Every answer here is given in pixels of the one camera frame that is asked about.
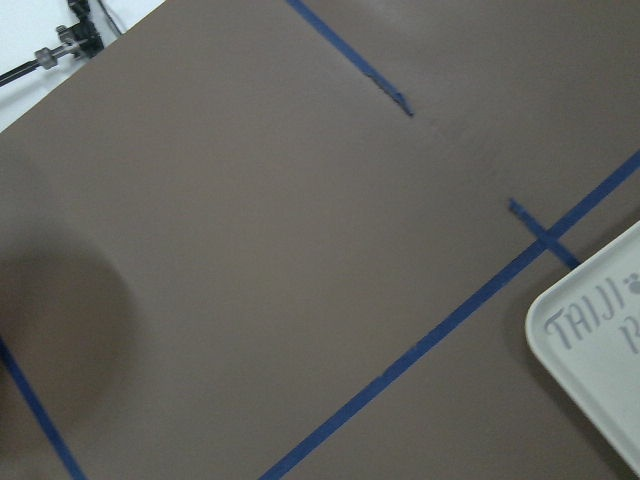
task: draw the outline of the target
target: cable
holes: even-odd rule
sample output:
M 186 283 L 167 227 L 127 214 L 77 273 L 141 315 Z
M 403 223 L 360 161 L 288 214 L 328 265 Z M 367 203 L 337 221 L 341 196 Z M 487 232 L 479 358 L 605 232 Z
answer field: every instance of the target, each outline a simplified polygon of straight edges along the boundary
M 102 9 L 102 11 L 104 12 L 105 16 L 107 17 L 107 20 L 109 20 L 109 25 L 111 26 L 113 31 L 116 33 L 116 35 L 121 37 L 122 36 L 122 30 L 120 30 L 120 28 L 118 27 L 118 24 L 115 22 L 115 20 L 113 19 L 113 17 L 109 13 L 109 10 L 107 10 L 107 7 L 104 6 L 104 3 L 103 3 L 102 0 L 97 0 L 97 1 L 98 1 L 98 5 L 100 5 L 100 8 Z

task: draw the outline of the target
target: blue tape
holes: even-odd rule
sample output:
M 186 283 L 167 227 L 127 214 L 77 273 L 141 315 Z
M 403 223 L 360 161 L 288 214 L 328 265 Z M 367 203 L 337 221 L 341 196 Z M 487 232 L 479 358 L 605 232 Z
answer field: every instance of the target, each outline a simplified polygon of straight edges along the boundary
M 44 406 L 42 405 L 40 400 L 38 400 L 37 395 L 29 385 L 29 382 L 22 373 L 22 370 L 18 366 L 18 363 L 13 358 L 13 355 L 11 355 L 9 348 L 5 344 L 2 337 L 0 337 L 0 360 L 2 360 L 2 363 L 9 371 L 9 374 L 18 387 L 18 390 L 20 390 L 22 397 L 27 402 L 27 405 L 31 409 L 31 412 L 40 424 L 40 428 L 49 440 L 49 443 L 51 443 L 51 446 L 58 454 L 58 457 L 67 469 L 67 472 L 69 472 L 71 478 L 73 480 L 87 480 L 87 477 L 85 477 L 84 473 L 82 473 L 80 466 L 73 458 L 71 451 L 64 443 L 62 436 L 53 424 L 53 421 L 47 414 L 47 411 L 44 409 Z
M 596 205 L 604 200 L 607 195 L 628 179 L 639 167 L 640 151 L 636 152 L 600 185 L 578 202 L 576 206 L 569 210 L 568 213 L 548 230 L 548 234 L 554 238 L 560 238 Z M 410 350 L 393 362 L 382 375 L 362 389 L 326 422 L 311 432 L 309 436 L 302 440 L 302 442 L 280 459 L 273 467 L 267 470 L 259 480 L 278 480 L 286 475 L 287 472 L 306 458 L 336 430 L 342 427 L 349 419 L 397 380 L 414 363 L 429 352 L 429 350 L 469 318 L 487 300 L 513 280 L 516 275 L 538 258 L 546 248 L 547 245 L 541 240 L 536 240 L 527 247 L 520 255 L 491 278 L 491 280 L 480 287 L 477 292 L 465 300 L 462 305 L 456 308 L 447 318 L 436 325 L 433 330 L 425 335 Z
M 542 225 L 531 215 L 526 208 L 520 205 L 513 198 L 509 200 L 509 209 L 516 214 L 516 216 L 522 220 L 527 226 L 529 231 L 538 237 L 542 243 L 546 245 L 549 251 L 553 252 L 560 260 L 562 260 L 567 267 L 571 270 L 580 265 L 578 260 L 564 245 L 562 245 L 557 238 L 549 235 Z
M 380 72 L 373 68 L 362 56 L 356 52 L 351 45 L 345 42 L 329 25 L 323 22 L 313 11 L 300 0 L 286 0 L 296 12 L 300 14 L 320 35 L 328 40 L 340 53 L 342 53 L 358 70 L 371 78 L 394 102 L 396 102 L 404 112 L 410 117 L 414 112 L 402 93 L 393 86 L 389 80 L 384 78 Z

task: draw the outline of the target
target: white floor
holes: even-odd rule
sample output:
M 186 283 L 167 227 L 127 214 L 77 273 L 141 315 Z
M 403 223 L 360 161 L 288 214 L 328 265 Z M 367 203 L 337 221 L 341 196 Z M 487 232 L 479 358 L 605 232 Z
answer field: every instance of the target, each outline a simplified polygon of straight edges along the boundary
M 104 0 L 121 30 L 128 30 L 148 15 L 163 0 Z M 93 20 L 105 45 L 116 40 L 96 0 L 90 0 Z M 43 47 L 57 47 L 58 25 L 70 26 L 77 18 L 66 0 L 31 0 L 16 2 L 0 0 L 0 74 L 29 60 Z M 9 85 L 0 87 L 0 132 L 24 115 L 54 88 L 73 75 L 86 61 L 75 61 L 70 56 L 60 59 L 51 70 L 38 68 Z

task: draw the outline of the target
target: white plastic tray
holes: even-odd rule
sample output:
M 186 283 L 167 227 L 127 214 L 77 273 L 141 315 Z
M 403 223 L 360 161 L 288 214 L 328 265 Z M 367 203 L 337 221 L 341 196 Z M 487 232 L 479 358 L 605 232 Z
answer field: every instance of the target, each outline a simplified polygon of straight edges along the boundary
M 640 222 L 540 295 L 527 341 L 640 475 Z

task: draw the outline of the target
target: blue tape strip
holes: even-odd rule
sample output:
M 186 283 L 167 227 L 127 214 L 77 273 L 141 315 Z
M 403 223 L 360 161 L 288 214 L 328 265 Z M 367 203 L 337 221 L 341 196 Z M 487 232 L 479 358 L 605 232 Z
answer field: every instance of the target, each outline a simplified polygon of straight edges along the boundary
M 351 63 L 353 63 L 362 73 L 371 78 L 394 102 L 396 102 L 404 112 L 410 117 L 413 116 L 413 110 L 404 95 L 398 91 L 386 78 L 373 68 L 362 56 L 356 52 L 351 45 L 345 42 L 329 25 L 324 23 L 313 11 L 300 0 L 286 0 L 296 12 L 302 16 L 320 35 L 328 40 L 335 48 L 337 48 Z
M 560 260 L 562 260 L 567 267 L 571 270 L 580 265 L 580 260 L 578 260 L 569 250 L 567 250 L 564 245 L 562 245 L 557 238 L 552 237 L 549 233 L 544 229 L 540 223 L 531 215 L 526 208 L 520 205 L 513 198 L 509 200 L 509 209 L 516 214 L 516 216 L 522 220 L 522 222 L 527 226 L 529 231 L 533 233 L 536 237 L 538 237 L 542 243 L 546 245 L 549 251 L 553 252 Z
M 548 230 L 548 233 L 555 238 L 560 238 L 596 205 L 604 200 L 607 195 L 629 178 L 639 167 L 640 151 L 624 162 L 575 207 L 558 220 L 558 222 Z M 545 250 L 546 245 L 541 240 L 536 240 L 527 247 L 520 255 L 491 278 L 491 280 L 480 287 L 477 292 L 465 300 L 462 305 L 456 308 L 453 313 L 424 336 L 416 345 L 393 362 L 382 375 L 362 389 L 326 422 L 311 432 L 311 434 L 302 440 L 293 450 L 280 459 L 278 463 L 267 470 L 267 472 L 260 477 L 260 480 L 278 480 L 286 475 L 287 472 L 327 440 L 336 430 L 376 398 L 391 385 L 391 383 L 397 380 L 409 367 L 469 318 L 487 300 L 498 293 L 502 287 L 507 285 L 507 283 L 530 265 Z
M 51 418 L 49 418 L 49 415 L 44 409 L 44 406 L 42 405 L 40 400 L 38 400 L 37 395 L 29 385 L 29 382 L 22 373 L 22 370 L 18 366 L 18 363 L 13 358 L 13 355 L 11 355 L 9 348 L 5 344 L 2 337 L 0 337 L 0 360 L 2 360 L 2 363 L 9 371 L 9 374 L 11 375 L 11 378 L 13 378 L 13 381 L 18 387 L 18 390 L 20 390 L 22 397 L 27 402 L 27 405 L 31 409 L 31 412 L 40 424 L 40 428 L 47 436 L 47 439 L 51 443 L 51 446 L 58 454 L 58 457 L 67 469 L 67 472 L 69 472 L 69 475 L 71 475 L 71 478 L 73 480 L 87 480 L 87 477 L 85 477 L 82 473 L 80 466 L 73 458 L 71 451 L 64 443 L 62 436 L 53 424 L 53 421 L 51 421 Z

